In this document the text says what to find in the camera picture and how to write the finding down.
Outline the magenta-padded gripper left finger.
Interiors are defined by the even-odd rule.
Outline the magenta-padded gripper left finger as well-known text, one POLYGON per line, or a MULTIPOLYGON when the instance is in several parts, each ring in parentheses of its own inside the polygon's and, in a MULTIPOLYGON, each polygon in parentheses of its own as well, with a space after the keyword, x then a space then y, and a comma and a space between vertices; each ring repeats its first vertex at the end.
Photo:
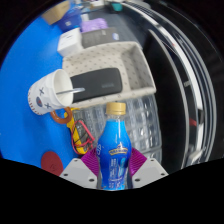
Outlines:
POLYGON ((96 149, 88 151, 81 159, 73 158, 60 174, 60 177, 78 186, 96 189, 100 167, 96 149))

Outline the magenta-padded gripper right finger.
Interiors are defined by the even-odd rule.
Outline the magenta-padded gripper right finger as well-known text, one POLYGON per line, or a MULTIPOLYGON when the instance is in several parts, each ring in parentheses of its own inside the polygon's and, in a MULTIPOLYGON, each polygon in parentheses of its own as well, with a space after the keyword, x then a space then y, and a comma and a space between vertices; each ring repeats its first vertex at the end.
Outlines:
POLYGON ((136 189, 166 177, 168 173, 155 158, 146 158, 133 148, 128 167, 128 188, 136 189))

